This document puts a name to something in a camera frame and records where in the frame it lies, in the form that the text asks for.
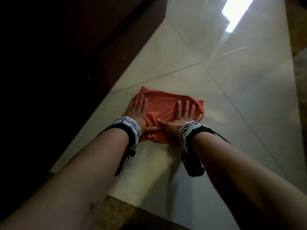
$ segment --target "white tile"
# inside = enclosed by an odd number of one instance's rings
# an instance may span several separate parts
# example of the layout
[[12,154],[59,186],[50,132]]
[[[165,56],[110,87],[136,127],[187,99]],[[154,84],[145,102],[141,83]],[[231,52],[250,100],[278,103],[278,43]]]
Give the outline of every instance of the white tile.
[[57,173],[59,170],[61,170],[65,166],[64,161],[64,155],[62,154],[59,159],[56,161],[56,163],[51,168],[50,172]]
[[164,19],[109,93],[199,63],[193,52]]
[[244,0],[168,0],[166,16],[200,61],[287,32],[284,0],[253,0],[233,32],[225,32],[230,21],[222,13],[223,8],[226,6],[227,16],[233,19],[243,3]]
[[[204,99],[202,123],[211,126],[234,146],[285,178],[255,134],[201,64],[143,83],[149,89]],[[106,96],[65,151],[70,159],[116,117],[140,90],[136,85]],[[238,229],[230,211],[205,174],[187,175],[181,150],[150,141],[139,143],[135,158],[117,177],[109,194],[190,229]]]
[[205,61],[203,65],[294,185],[307,193],[288,34]]

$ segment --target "cloth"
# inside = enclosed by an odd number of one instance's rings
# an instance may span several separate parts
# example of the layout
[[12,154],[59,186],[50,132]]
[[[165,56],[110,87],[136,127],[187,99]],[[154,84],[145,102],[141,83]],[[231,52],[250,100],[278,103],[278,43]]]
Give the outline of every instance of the cloth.
[[[182,112],[186,100],[190,101],[190,106],[195,104],[194,120],[202,114],[204,115],[204,100],[196,100],[190,96],[166,93],[158,90],[147,89],[142,86],[132,99],[133,101],[138,94],[144,94],[144,98],[148,99],[146,124],[147,127],[159,126],[156,119],[159,118],[167,123],[175,120],[175,107],[178,100],[182,103]],[[179,138],[171,134],[165,129],[157,132],[145,133],[140,138],[140,142],[151,140],[153,142],[166,143],[173,146],[180,146]]]

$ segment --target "floor tile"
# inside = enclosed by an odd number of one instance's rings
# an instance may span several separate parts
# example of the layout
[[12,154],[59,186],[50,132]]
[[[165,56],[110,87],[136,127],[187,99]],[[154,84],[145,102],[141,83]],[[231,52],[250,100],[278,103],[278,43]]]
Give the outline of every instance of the floor tile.
[[56,163],[51,168],[50,172],[57,173],[65,166],[64,155],[61,155],[60,158],[56,161]]
[[294,185],[307,193],[289,35],[202,64]]
[[199,63],[167,19],[135,57],[109,93]]
[[200,61],[288,30],[284,0],[168,0],[166,16]]
[[[106,96],[64,153],[72,158],[117,116],[144,85],[205,100],[202,123],[234,146],[286,178],[240,114],[201,64]],[[191,178],[181,163],[181,149],[150,141],[138,144],[135,158],[116,177],[109,194],[190,229],[238,229],[207,175]]]

